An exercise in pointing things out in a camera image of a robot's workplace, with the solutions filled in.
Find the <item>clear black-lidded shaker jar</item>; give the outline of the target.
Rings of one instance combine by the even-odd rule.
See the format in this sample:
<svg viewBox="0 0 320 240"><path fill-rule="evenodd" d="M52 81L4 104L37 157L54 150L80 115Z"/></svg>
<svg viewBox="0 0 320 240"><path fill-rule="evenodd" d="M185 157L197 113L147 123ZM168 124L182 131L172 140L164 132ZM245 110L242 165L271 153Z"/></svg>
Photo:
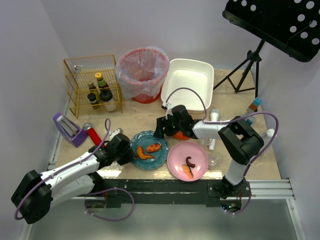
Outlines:
<svg viewBox="0 0 320 240"><path fill-rule="evenodd" d="M108 112L113 112L117 108L117 104L113 98L113 94L109 89L103 88L100 92L100 99Z"/></svg>

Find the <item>dark spice jar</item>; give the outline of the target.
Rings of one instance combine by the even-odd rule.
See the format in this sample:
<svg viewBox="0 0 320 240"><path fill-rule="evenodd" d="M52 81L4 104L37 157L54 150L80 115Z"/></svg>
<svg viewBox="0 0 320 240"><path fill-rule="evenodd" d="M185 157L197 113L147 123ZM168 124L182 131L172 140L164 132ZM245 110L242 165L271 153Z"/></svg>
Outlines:
<svg viewBox="0 0 320 240"><path fill-rule="evenodd" d="M87 98L90 101L90 104L94 110L97 110L100 108L100 104L99 104L97 97L94 93L89 93L87 95Z"/></svg>

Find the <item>green yellow-capped sauce bottle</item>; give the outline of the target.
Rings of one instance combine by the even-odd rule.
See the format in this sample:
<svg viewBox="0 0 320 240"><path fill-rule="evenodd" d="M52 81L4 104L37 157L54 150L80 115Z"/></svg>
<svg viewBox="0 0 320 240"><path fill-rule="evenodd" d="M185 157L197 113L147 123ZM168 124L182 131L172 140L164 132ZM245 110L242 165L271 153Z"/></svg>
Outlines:
<svg viewBox="0 0 320 240"><path fill-rule="evenodd" d="M103 77L101 72L97 72L94 76L96 78L96 81L97 81L97 84L98 84L98 88L99 88L100 91L109 90L110 89L108 83L104 79L104 77Z"/></svg>

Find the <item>brown-lidded seasoning bottle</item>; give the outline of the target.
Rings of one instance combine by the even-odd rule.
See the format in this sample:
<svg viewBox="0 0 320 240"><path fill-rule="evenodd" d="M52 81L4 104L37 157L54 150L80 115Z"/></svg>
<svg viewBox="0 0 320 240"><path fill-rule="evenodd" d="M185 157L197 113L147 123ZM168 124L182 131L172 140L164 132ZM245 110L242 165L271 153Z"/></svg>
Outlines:
<svg viewBox="0 0 320 240"><path fill-rule="evenodd" d="M87 86L88 86L88 89L89 89L90 93L94 93L94 94L98 94L99 93L93 82L88 83Z"/></svg>

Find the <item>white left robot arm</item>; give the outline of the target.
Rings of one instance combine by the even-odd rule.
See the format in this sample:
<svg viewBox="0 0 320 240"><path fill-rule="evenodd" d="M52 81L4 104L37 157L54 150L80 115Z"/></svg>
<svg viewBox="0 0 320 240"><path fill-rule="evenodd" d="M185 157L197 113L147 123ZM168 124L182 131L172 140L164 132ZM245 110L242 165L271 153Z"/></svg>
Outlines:
<svg viewBox="0 0 320 240"><path fill-rule="evenodd" d="M101 146L94 145L61 167L42 173L31 170L25 174L11 197L16 207L14 218L31 225L66 200L99 193L106 185L98 170L113 162L122 166L135 159L130 139L121 129L117 129L107 142Z"/></svg>

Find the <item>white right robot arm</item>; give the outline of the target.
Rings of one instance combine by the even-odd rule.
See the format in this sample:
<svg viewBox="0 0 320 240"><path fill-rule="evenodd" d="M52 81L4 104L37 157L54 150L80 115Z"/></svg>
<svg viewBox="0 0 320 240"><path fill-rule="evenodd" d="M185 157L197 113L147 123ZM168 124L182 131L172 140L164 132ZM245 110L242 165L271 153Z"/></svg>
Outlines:
<svg viewBox="0 0 320 240"><path fill-rule="evenodd" d="M221 140L231 156L224 181L237 186L244 180L250 160L264 146L263 138L240 116L230 121L213 122L193 118L184 105L177 105L156 119L154 137L163 139L182 132L190 139Z"/></svg>

